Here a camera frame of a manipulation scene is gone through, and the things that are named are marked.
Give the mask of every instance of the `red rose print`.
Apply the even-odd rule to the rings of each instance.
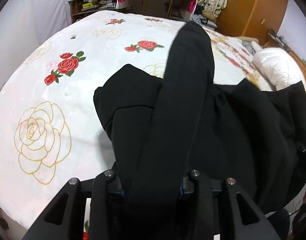
[[[248,76],[249,75],[249,72],[246,70],[246,69],[242,69],[243,73],[245,76]]]
[[[55,79],[56,79],[56,75],[55,75],[55,74],[51,74],[51,75],[47,76],[47,77],[44,79],[44,83],[45,83],[46,85],[50,85],[50,84],[52,84],[52,83],[55,81]]]
[[[228,58],[228,60],[234,65],[234,66],[236,66],[236,67],[239,67],[240,66],[240,64],[238,64],[235,60],[233,60],[232,58]]]
[[[139,41],[137,45],[143,49],[155,49],[157,44],[153,41]]]
[[[72,57],[72,56],[73,56],[73,53],[64,53],[60,56],[60,58],[67,59],[67,58]]]
[[[243,50],[243,52],[245,52],[247,55],[249,55],[249,53],[248,53],[247,50],[245,50],[245,49],[243,49],[243,48],[242,48],[242,50]]]
[[[239,56],[245,60],[249,66],[251,66],[251,62],[246,57],[244,57],[242,54],[239,54]]]
[[[118,20],[118,19],[111,19],[111,21],[106,23],[106,25],[108,25],[108,24],[113,24],[114,25],[115,23],[121,24],[122,22],[125,22],[125,20],[124,19],[120,19],[120,20]]]
[[[162,22],[159,19],[153,19],[153,18],[145,18],[145,20],[147,20],[147,21],[154,21],[154,22]]]
[[[72,57],[72,58],[68,58],[63,60],[57,68],[57,71],[62,73],[62,74],[66,74],[68,72],[70,72],[71,70],[74,70],[78,67],[78,58],[76,57]]]
[[[126,47],[124,48],[126,51],[131,52],[131,51],[136,51],[136,47]]]
[[[89,233],[83,232],[83,240],[89,240]]]

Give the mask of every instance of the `black pants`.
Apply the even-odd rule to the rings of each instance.
[[[286,240],[289,231],[290,219],[287,210],[281,209],[272,214],[268,221],[272,224],[281,240]]]

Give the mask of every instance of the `bed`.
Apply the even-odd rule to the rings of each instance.
[[[72,177],[111,168],[110,140],[98,120],[94,90],[123,65],[163,77],[168,51],[184,22],[100,11],[56,33],[14,72],[0,92],[0,207],[29,228]],[[270,83],[238,38],[205,29],[214,82]]]

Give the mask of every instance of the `metal screw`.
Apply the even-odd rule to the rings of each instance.
[[[78,183],[78,178],[71,178],[70,180],[69,180],[69,184],[70,185],[75,185],[75,184],[77,184]]]
[[[200,172],[199,172],[198,170],[191,170],[190,172],[191,172],[191,175],[192,175],[193,177],[198,177],[198,176],[200,176]]]
[[[228,178],[227,180],[227,183],[230,184],[230,185],[234,185],[236,183],[236,180],[233,179],[233,178]]]
[[[115,174],[115,172],[113,170],[107,170],[107,171],[104,172],[104,175],[106,177],[112,177],[112,176],[114,176],[114,174]]]

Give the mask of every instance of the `gold rose outline print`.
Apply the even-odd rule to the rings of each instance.
[[[143,70],[151,76],[164,78],[165,68],[165,63],[157,63],[155,65],[148,65]]]
[[[125,35],[126,31],[117,28],[103,28],[101,30],[95,30],[93,35],[96,38],[110,38],[110,39],[117,39],[121,35]]]
[[[43,185],[53,180],[56,165],[71,152],[71,133],[62,110],[50,101],[27,109],[18,124],[14,144],[21,170]]]
[[[45,53],[49,52],[51,48],[52,48],[51,42],[47,42],[47,41],[44,42],[22,63],[22,65],[26,65],[35,60],[40,59]]]

